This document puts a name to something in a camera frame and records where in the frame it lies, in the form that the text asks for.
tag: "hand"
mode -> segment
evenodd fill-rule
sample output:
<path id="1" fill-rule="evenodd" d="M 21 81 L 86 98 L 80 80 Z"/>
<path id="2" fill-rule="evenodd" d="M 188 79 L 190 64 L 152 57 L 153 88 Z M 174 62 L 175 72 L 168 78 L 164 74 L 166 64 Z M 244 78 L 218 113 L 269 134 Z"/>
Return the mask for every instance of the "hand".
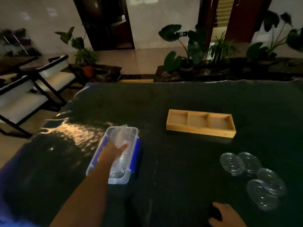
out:
<path id="1" fill-rule="evenodd" d="M 128 144 L 124 144 L 120 148 L 116 148 L 114 143 L 112 141 L 108 141 L 107 145 L 102 148 L 102 151 L 98 157 L 99 160 L 106 160 L 106 161 L 115 161 L 117 158 L 119 158 L 123 151 L 125 151 L 128 147 Z"/>
<path id="2" fill-rule="evenodd" d="M 212 227 L 247 227 L 240 215 L 229 204 L 214 202 L 213 205 L 219 209 L 222 221 L 210 218 L 208 222 Z"/>

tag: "large-leaf plant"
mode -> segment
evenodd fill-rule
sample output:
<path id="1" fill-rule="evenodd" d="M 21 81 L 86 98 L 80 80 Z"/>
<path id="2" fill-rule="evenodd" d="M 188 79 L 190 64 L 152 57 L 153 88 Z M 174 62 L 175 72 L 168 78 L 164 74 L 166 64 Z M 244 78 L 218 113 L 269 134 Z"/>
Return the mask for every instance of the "large-leaf plant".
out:
<path id="1" fill-rule="evenodd" d="M 278 27 L 280 18 L 283 20 L 283 26 L 278 37 L 274 40 L 274 28 Z M 251 45 L 246 52 L 248 60 L 272 61 L 277 55 L 274 50 L 283 44 L 287 44 L 289 47 L 299 52 L 303 52 L 303 28 L 292 29 L 286 37 L 280 39 L 281 33 L 286 25 L 293 27 L 291 16 L 287 12 L 279 16 L 272 11 L 267 11 L 264 17 L 264 29 L 266 32 L 272 30 L 270 46 L 262 46 L 263 42 Z"/>
<path id="2" fill-rule="evenodd" d="M 204 31 L 200 26 L 196 25 L 196 31 L 189 30 L 187 36 L 189 38 L 187 48 L 180 41 L 180 34 L 176 33 L 181 29 L 179 24 L 167 25 L 159 31 L 159 36 L 166 41 L 179 41 L 186 51 L 187 57 L 177 56 L 176 52 L 171 51 L 164 60 L 164 68 L 166 72 L 176 70 L 180 67 L 182 59 L 186 63 L 190 63 L 192 60 L 194 64 L 199 64 L 202 60 L 206 50 L 205 50 L 205 38 L 206 31 Z"/>
<path id="3" fill-rule="evenodd" d="M 86 28 L 95 27 L 88 23 L 84 23 Z M 71 46 L 75 49 L 77 49 L 77 53 L 75 54 L 76 60 L 75 62 L 79 64 L 80 66 L 88 66 L 98 63 L 98 56 L 97 54 L 84 47 L 84 39 L 86 36 L 86 32 L 84 34 L 84 37 L 73 37 L 73 31 L 74 27 L 71 27 L 67 33 L 65 32 L 55 32 L 55 34 L 60 35 L 60 39 L 65 43 L 68 44 L 69 41 L 71 41 Z"/>

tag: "white wall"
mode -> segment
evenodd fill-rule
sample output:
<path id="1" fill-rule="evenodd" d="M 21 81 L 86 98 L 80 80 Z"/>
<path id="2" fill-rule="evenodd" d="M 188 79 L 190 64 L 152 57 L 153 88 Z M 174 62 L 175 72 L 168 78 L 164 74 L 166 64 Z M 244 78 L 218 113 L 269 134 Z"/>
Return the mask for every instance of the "white wall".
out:
<path id="1" fill-rule="evenodd" d="M 51 17 L 46 8 L 55 8 L 57 16 Z M 21 12 L 26 12 L 31 19 L 24 20 Z M 70 44 L 64 44 L 54 32 L 67 32 L 74 26 L 74 36 L 83 37 L 85 30 L 81 24 L 73 0 L 0 0 L 0 29 L 25 28 L 42 54 L 75 52 Z M 86 47 L 91 47 L 88 37 L 84 43 Z"/>
<path id="2" fill-rule="evenodd" d="M 181 31 L 195 30 L 200 0 L 126 0 L 135 49 L 181 47 L 166 42 L 158 31 L 168 24 L 182 25 Z M 187 37 L 180 39 L 188 43 Z"/>
<path id="3" fill-rule="evenodd" d="M 296 29 L 303 27 L 303 0 L 272 0 L 268 10 L 273 11 L 278 15 L 288 12 L 292 18 L 293 27 Z M 283 26 L 283 21 L 280 20 L 278 27 L 274 31 L 275 39 L 280 33 L 282 26 Z M 285 37 L 290 30 L 291 30 L 291 26 L 286 25 L 284 27 L 284 30 L 280 38 L 282 39 L 283 37 Z M 252 43 L 264 42 L 265 44 L 269 44 L 271 41 L 271 37 L 272 37 L 272 31 L 266 32 L 262 24 L 260 31 L 254 34 Z"/>

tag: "staircase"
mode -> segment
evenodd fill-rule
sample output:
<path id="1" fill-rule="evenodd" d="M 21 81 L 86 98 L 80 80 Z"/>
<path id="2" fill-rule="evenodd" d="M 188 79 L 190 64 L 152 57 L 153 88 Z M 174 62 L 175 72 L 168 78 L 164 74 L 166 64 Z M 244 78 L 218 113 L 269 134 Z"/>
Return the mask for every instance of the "staircase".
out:
<path id="1" fill-rule="evenodd" d="M 234 0 L 219 0 L 214 27 L 227 27 Z"/>

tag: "chair backrest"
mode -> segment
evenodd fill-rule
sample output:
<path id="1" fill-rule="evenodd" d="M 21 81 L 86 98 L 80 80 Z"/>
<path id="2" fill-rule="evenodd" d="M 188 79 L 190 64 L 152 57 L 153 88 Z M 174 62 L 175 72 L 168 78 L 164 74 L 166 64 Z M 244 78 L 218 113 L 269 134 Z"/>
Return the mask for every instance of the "chair backrest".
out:
<path id="1" fill-rule="evenodd" d="M 34 83 L 29 80 L 28 76 L 23 76 L 21 79 L 0 88 L 0 107 L 19 98 L 33 87 Z"/>
<path id="2" fill-rule="evenodd" d="M 69 63 L 67 58 L 68 55 L 61 56 L 59 59 L 54 60 L 43 67 L 37 68 L 37 72 L 39 72 L 40 76 L 43 78 L 51 77 L 60 72 L 62 69 L 68 67 Z"/>

